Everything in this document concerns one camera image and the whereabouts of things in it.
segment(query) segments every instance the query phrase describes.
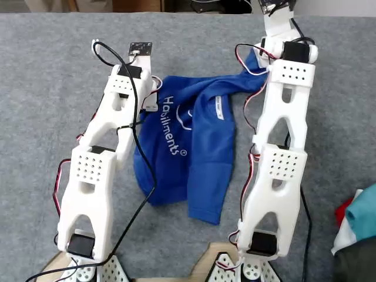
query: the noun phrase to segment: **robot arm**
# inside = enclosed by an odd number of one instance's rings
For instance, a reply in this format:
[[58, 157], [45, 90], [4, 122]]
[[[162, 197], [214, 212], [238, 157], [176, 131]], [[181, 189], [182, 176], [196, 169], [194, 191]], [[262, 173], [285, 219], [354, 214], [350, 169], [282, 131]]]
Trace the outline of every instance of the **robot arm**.
[[[245, 202], [243, 218], [238, 223], [237, 248], [244, 265], [257, 265], [260, 261], [286, 256], [300, 209], [300, 183], [307, 160], [305, 116], [318, 49], [314, 44], [299, 43], [304, 38], [295, 24], [291, 26], [293, 11], [287, 1], [285, 4], [272, 16], [269, 13], [274, 6], [264, 7], [267, 36], [257, 45], [278, 59], [270, 63], [264, 52], [255, 49], [260, 67], [267, 67], [269, 75], [263, 112], [258, 120], [257, 134], [253, 136], [256, 153], [260, 154], [257, 177]], [[282, 100], [284, 91], [291, 92], [289, 102]], [[287, 122], [290, 147], [268, 142], [280, 119]], [[277, 234], [256, 230], [267, 213], [276, 215]]]
[[[58, 248], [78, 257], [82, 263], [101, 262], [110, 253], [113, 178], [132, 147], [135, 109], [137, 118], [141, 109], [157, 110], [157, 94], [152, 93], [156, 85], [150, 73], [150, 52], [151, 43], [131, 45], [132, 63], [128, 69], [137, 99], [127, 70], [120, 65], [112, 68], [99, 108], [79, 139], [79, 145], [72, 150], [69, 182], [58, 224]], [[117, 132], [116, 150], [96, 146], [109, 130]], [[90, 219], [94, 234], [73, 229], [81, 215]]]

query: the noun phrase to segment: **blue cloth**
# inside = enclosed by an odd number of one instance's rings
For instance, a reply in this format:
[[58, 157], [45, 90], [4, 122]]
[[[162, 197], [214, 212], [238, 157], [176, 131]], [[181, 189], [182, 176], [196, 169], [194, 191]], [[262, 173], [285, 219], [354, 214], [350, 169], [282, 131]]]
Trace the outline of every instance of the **blue cloth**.
[[345, 214], [358, 241], [376, 236], [376, 184], [365, 189]]
[[[246, 65], [259, 69], [253, 52]], [[255, 92], [266, 75], [213, 78], [168, 76], [159, 92], [159, 110], [145, 116], [139, 134], [141, 147], [157, 176], [152, 205], [188, 201], [189, 216], [219, 224], [233, 165], [235, 124], [229, 94]], [[145, 194], [153, 181], [138, 150], [135, 174]]]

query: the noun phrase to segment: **gray mat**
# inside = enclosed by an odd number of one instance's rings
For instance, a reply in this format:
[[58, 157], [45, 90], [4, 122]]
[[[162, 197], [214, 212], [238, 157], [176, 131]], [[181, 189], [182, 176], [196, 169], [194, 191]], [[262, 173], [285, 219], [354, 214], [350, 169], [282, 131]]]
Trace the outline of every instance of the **gray mat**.
[[[297, 18], [320, 47], [308, 107], [303, 186], [314, 228], [309, 281], [329, 281], [337, 228], [334, 209], [375, 182], [376, 20]], [[58, 217], [51, 200], [56, 168], [76, 146], [110, 69], [90, 52], [93, 38], [126, 53], [152, 41], [155, 75], [214, 76], [241, 71], [233, 48], [264, 34], [256, 16], [179, 14], [0, 15], [0, 268], [2, 281], [24, 281], [56, 253]], [[236, 159], [220, 226], [187, 217], [186, 203], [141, 212], [119, 249], [131, 277], [188, 276], [210, 241], [236, 229], [247, 177], [250, 131], [241, 116], [246, 94], [234, 95]], [[250, 106], [256, 121], [262, 97]], [[276, 130], [282, 143], [286, 129]], [[66, 184], [64, 171], [62, 187]], [[143, 199], [132, 158], [116, 176], [113, 239]], [[284, 281], [300, 281], [307, 220], [301, 209], [290, 253], [275, 261]]]

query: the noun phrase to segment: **red cloth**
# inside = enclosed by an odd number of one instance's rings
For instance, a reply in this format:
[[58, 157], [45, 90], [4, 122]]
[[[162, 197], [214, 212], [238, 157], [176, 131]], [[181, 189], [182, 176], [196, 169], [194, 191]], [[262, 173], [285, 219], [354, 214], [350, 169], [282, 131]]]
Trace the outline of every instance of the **red cloth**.
[[354, 197], [348, 199], [337, 210], [335, 210], [334, 214], [338, 227], [341, 226], [342, 220], [345, 217], [345, 209], [351, 204], [352, 200], [354, 200]]

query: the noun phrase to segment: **white logo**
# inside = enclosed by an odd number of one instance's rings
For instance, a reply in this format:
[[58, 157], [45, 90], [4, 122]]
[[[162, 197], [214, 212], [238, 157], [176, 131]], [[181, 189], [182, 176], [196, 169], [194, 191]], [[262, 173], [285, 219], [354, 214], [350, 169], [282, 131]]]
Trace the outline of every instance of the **white logo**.
[[[172, 104], [173, 104], [173, 96], [169, 96], [163, 99], [162, 113], [160, 114], [160, 122], [162, 124], [164, 138], [166, 139], [171, 155], [175, 156], [176, 154], [180, 154], [181, 156], [184, 157], [187, 155], [187, 150], [179, 148], [179, 145], [176, 144], [173, 132], [171, 131], [171, 128], [170, 128], [171, 119], [169, 117], [169, 114], [170, 114], [170, 105]], [[184, 126], [183, 121], [179, 117], [178, 111], [179, 111], [179, 106], [176, 109], [176, 119], [182, 125], [183, 129], [192, 130], [192, 128]]]

